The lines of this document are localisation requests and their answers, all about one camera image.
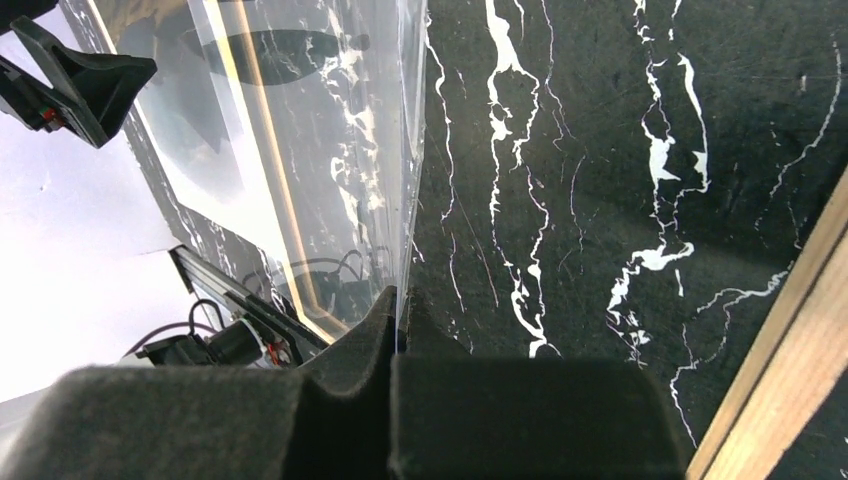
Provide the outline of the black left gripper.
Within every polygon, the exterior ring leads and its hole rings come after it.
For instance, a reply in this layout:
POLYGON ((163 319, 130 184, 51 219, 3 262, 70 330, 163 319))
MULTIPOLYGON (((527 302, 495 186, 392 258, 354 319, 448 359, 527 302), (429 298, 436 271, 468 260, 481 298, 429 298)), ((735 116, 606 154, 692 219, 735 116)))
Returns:
POLYGON ((46 85, 1 59, 1 111, 33 131, 66 129, 94 148, 121 130, 137 95, 157 72, 150 58, 82 53, 65 47, 35 20, 56 1, 3 1, 1 34, 15 33, 46 85))

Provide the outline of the black wooden picture frame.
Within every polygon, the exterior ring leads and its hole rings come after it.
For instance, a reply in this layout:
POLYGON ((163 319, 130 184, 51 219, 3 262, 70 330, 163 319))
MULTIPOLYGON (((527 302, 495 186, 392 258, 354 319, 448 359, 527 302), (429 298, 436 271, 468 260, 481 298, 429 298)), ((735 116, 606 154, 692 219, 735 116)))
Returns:
POLYGON ((417 288, 473 356, 647 372, 684 478, 772 476, 847 363, 846 3, 423 2, 390 383, 417 288))

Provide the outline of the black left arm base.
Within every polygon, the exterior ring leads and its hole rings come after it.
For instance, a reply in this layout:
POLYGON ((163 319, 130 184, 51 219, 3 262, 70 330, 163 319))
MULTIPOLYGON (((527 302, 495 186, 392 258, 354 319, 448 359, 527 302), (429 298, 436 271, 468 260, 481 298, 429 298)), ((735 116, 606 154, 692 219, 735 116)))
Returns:
POLYGON ((199 299, 191 306, 185 321, 150 331, 117 364, 273 369, 294 368, 303 362, 292 336, 275 332, 250 313, 235 313, 226 320, 218 303, 199 299))

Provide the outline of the clear acrylic sheet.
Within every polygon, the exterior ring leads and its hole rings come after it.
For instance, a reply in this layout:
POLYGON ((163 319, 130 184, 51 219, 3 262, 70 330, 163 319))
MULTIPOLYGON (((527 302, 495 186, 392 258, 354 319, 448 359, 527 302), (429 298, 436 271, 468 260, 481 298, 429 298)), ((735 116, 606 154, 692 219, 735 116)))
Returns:
POLYGON ((321 345, 408 283, 423 163, 423 1, 192 1, 251 211, 261 295, 321 345))

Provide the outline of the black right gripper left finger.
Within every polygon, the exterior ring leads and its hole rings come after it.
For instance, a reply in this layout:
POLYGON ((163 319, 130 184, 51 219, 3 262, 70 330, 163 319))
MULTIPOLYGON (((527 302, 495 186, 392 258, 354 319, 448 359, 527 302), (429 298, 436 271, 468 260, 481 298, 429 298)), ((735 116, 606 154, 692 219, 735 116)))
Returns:
POLYGON ((397 291, 295 369, 88 367, 42 397, 5 479, 385 479, 397 291))

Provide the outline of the landscape photo print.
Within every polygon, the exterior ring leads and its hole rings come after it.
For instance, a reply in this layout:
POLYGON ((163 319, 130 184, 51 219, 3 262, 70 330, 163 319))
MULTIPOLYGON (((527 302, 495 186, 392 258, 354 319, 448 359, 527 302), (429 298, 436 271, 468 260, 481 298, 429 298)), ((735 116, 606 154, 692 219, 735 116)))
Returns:
POLYGON ((289 259, 241 84, 200 1, 95 1, 112 51, 155 61, 135 106, 181 205, 289 259))

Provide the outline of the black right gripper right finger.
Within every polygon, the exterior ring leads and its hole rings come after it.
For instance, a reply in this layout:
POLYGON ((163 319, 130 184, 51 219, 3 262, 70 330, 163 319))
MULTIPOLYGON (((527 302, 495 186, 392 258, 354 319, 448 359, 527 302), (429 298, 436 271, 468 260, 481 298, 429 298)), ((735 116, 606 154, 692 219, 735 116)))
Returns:
POLYGON ((478 357, 413 288, 392 360, 396 479, 682 479, 655 380, 598 359, 478 357))

